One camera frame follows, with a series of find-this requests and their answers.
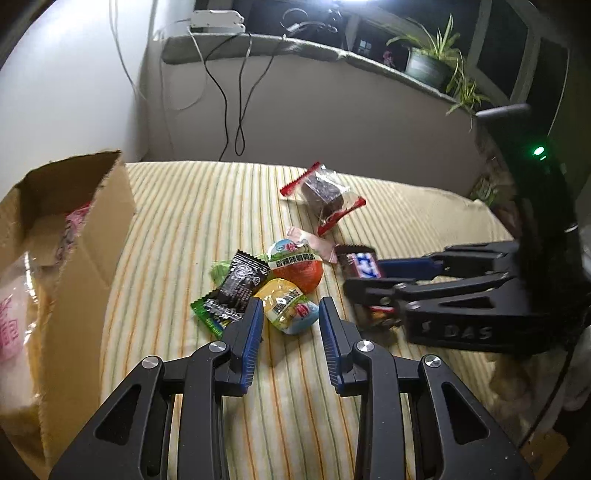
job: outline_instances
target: plastic bag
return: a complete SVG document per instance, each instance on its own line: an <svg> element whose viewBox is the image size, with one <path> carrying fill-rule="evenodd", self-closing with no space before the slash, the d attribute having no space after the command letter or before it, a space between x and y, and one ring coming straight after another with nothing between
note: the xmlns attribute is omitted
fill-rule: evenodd
<svg viewBox="0 0 591 480"><path fill-rule="evenodd" d="M300 333L318 320L318 306L283 278L270 280L255 297L263 301L265 316L273 326L288 335Z"/></svg>
<svg viewBox="0 0 591 480"><path fill-rule="evenodd" d="M40 442L28 436L40 433L41 325L49 305L32 263L27 252L0 275L0 424L27 446Z"/></svg>
<svg viewBox="0 0 591 480"><path fill-rule="evenodd" d="M317 234L322 236L348 213L365 205L365 199L344 185L333 170L316 162L296 180L280 190L281 195L295 195L305 201L320 223Z"/></svg>

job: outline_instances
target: candy wrapper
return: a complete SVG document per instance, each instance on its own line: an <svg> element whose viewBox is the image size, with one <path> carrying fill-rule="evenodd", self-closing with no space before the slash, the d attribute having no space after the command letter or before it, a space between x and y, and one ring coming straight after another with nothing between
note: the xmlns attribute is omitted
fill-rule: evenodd
<svg viewBox="0 0 591 480"><path fill-rule="evenodd" d="M306 240L279 240L271 246L268 256L273 275L296 284L304 293L312 293L322 279L322 259Z"/></svg>
<svg viewBox="0 0 591 480"><path fill-rule="evenodd" d="M300 333L318 320L318 306L290 281L274 278L255 296L263 301L267 319L288 335Z"/></svg>
<svg viewBox="0 0 591 480"><path fill-rule="evenodd" d="M333 170L316 162L298 179L280 190L281 195L305 201L320 223L317 234L322 236L341 218L365 205L365 199L344 185Z"/></svg>
<svg viewBox="0 0 591 480"><path fill-rule="evenodd" d="M308 233L304 230L299 229L296 226L291 226L287 229L285 238L299 243L302 240L306 240L312 250L320 255L320 258L328 263L337 263L335 254L335 244L319 236L315 236L313 233Z"/></svg>
<svg viewBox="0 0 591 480"><path fill-rule="evenodd" d="M270 271L266 262L238 250L219 288L194 301L191 309L220 338L229 323L242 319L248 301L265 283Z"/></svg>
<svg viewBox="0 0 591 480"><path fill-rule="evenodd" d="M345 278L382 278L375 250L363 245L338 245L335 248ZM400 320L394 307L354 304L355 316L360 329L378 325L391 327Z"/></svg>
<svg viewBox="0 0 591 480"><path fill-rule="evenodd" d="M257 255L255 258L263 262L267 262L269 260L266 254ZM211 277L216 288L218 288L223 283L228 272L230 271L230 262L231 260L212 262L212 268L209 271L209 276Z"/></svg>
<svg viewBox="0 0 591 480"><path fill-rule="evenodd" d="M74 244L76 234L78 233L78 230L80 230L80 227L82 227L89 209L90 202L84 204L77 210L70 212L66 216L66 229L64 230L64 234L61 236L60 245L56 252L57 262L64 260L65 256L69 253L72 245Z"/></svg>

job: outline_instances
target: striped bed sheet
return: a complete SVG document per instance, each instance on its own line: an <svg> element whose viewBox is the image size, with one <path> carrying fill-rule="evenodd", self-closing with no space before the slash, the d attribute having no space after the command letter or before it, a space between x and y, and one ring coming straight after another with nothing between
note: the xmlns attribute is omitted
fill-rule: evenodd
<svg viewBox="0 0 591 480"><path fill-rule="evenodd" d="M158 355L167 361L187 356L213 339L194 321L189 307L213 288L212 261L230 259L238 248L259 254L283 238L288 227L311 232L316 225L305 206L278 193L303 172L300 168L184 161L129 164L128 170L137 214L106 311L102 400L143 357ZM367 205L326 235L337 243L372 245L380 258L397 258L450 244L511 238L480 202L436 189L341 177ZM353 320L342 281L338 266L325 264L323 279L310 297L318 302L332 296L341 317ZM359 399L340 398L330 385L318 325L300 336L287 336L265 322L263 339L248 395L224 400L230 478L353 478ZM401 329L392 330L389 345L393 354L407 358L440 355L491 406L493 364L484 354L413 345ZM180 407L177 401L168 467L172 480ZM407 412L405 434L408 438ZM414 478L411 442L406 448L407 478Z"/></svg>

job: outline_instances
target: green leaves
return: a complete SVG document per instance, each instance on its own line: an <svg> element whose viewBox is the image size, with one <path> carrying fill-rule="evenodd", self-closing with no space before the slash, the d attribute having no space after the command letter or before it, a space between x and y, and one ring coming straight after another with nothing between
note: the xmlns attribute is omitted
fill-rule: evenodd
<svg viewBox="0 0 591 480"><path fill-rule="evenodd" d="M441 30L437 30L435 36L431 35L427 29L419 22L408 18L410 22L414 23L425 32L428 41L420 40L412 35L399 35L390 38L386 42L386 46L400 40L406 40L417 47L423 55L428 55L434 59L440 60L448 64L453 69L453 75L450 82L447 84L446 93L456 100L456 104L447 111L446 115L450 115L459 108L463 108L469 114L473 115L475 108L480 107L483 101L490 101L490 99L477 93L478 86L476 81L468 77L464 72L464 58L459 48L454 48L453 45L460 37L459 33L453 33L453 16L450 15L447 20L447 25L443 35Z"/></svg>
<svg viewBox="0 0 591 480"><path fill-rule="evenodd" d="M431 35L429 31L427 31L427 29L417 21L414 21L411 18L409 18L408 20L417 25L418 27L421 27L421 29L425 32L428 41L425 42L424 40L419 40L417 37L414 37L412 35L399 35L397 37L390 38L390 40L386 42L386 46L391 45L395 41L407 40L411 44L415 45L424 55L428 55L434 59L441 60L447 63L452 68L457 66L460 51L457 48L453 48L453 44L460 37L460 34L454 33L452 35L452 15L449 16L449 20L447 21L445 33L442 35L441 30L437 30L437 34L435 36Z"/></svg>

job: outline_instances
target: chocolate bar wrapper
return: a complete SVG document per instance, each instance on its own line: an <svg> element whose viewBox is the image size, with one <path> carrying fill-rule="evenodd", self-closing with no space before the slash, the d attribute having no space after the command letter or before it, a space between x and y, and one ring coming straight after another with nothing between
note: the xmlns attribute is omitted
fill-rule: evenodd
<svg viewBox="0 0 591 480"><path fill-rule="evenodd" d="M338 245L335 253L346 278L382 278L375 250L365 245ZM361 330L375 326L391 327L400 322L394 307L353 304Z"/></svg>

